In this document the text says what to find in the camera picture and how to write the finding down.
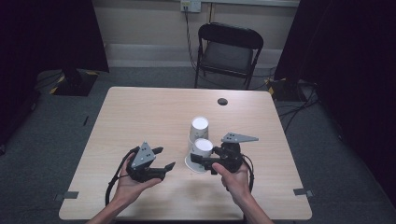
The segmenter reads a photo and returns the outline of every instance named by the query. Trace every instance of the cup base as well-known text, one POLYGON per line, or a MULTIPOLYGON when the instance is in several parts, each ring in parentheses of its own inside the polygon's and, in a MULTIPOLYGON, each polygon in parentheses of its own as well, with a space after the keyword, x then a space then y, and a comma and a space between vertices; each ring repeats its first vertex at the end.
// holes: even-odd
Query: cup base
POLYGON ((203 174, 207 172, 203 165, 191 161, 190 153, 187 155, 186 159, 184 159, 184 162, 186 162, 187 167, 189 167, 195 173, 203 174))

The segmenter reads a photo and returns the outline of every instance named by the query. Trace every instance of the white paper cup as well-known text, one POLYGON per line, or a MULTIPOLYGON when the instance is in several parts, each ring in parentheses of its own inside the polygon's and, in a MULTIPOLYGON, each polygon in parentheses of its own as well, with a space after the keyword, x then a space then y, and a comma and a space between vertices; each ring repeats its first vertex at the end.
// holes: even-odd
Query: white paper cup
POLYGON ((195 140, 191 140, 190 136, 187 136, 187 151, 190 153, 194 147, 195 140))
POLYGON ((209 121, 204 117, 195 117, 191 122, 190 140, 209 139, 209 121))
POLYGON ((184 162, 186 162, 187 167, 196 173, 205 173, 205 167, 201 164, 191 161, 191 153, 203 156, 204 158, 209 158, 212 154, 213 144, 204 138, 198 138, 195 140, 192 147, 190 147, 189 154, 187 155, 184 162))

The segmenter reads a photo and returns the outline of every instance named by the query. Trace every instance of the black curtain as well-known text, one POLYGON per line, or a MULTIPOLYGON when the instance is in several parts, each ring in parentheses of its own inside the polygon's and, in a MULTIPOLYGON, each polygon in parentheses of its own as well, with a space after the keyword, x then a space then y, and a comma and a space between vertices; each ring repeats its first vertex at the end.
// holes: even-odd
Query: black curtain
POLYGON ((396 205, 394 1, 301 0, 276 79, 318 84, 345 141, 396 205))
POLYGON ((1 1, 1 144, 37 75, 65 66, 108 72, 92 1, 1 1))

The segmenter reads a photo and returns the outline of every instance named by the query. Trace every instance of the wooden table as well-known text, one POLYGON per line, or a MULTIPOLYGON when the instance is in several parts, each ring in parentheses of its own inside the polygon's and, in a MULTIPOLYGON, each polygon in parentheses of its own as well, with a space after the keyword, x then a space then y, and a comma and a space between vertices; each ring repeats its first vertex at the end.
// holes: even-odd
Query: wooden table
MULTIPOLYGON (((243 214, 222 186, 220 175, 197 174, 184 159, 191 120, 209 120, 209 140, 220 146, 228 132, 259 138, 241 143, 254 164, 253 196, 271 219, 309 219, 312 212, 271 95, 265 91, 223 91, 113 87, 64 199, 62 219, 90 219, 105 206, 107 183, 129 149, 147 141, 164 147, 151 167, 175 161, 165 180, 147 189, 118 216, 129 220, 234 220, 243 214), (225 98, 227 105, 219 105, 225 98)), ((110 200, 117 184, 112 190, 110 200)))

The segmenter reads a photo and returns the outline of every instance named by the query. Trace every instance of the human hand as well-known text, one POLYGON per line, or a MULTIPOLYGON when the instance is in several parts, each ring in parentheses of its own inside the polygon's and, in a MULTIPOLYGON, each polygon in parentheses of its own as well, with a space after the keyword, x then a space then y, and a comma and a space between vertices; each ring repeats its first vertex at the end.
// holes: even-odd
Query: human hand
POLYGON ((224 166, 215 162, 213 169, 221 175, 221 182, 233 196, 233 202, 240 205, 243 199, 251 195, 248 188, 248 167, 242 164, 238 171, 230 173, 224 166))
POLYGON ((112 199, 112 202, 114 201, 120 203, 124 207, 127 207, 129 204, 136 201, 136 199, 145 189, 151 188, 162 182, 160 178, 153 178, 144 183, 139 183, 135 180, 132 180, 132 178, 129 177, 128 173, 126 172, 126 166, 133 155, 134 153, 132 153, 122 165, 122 169, 120 171, 120 176, 122 177, 119 179, 116 193, 112 199))

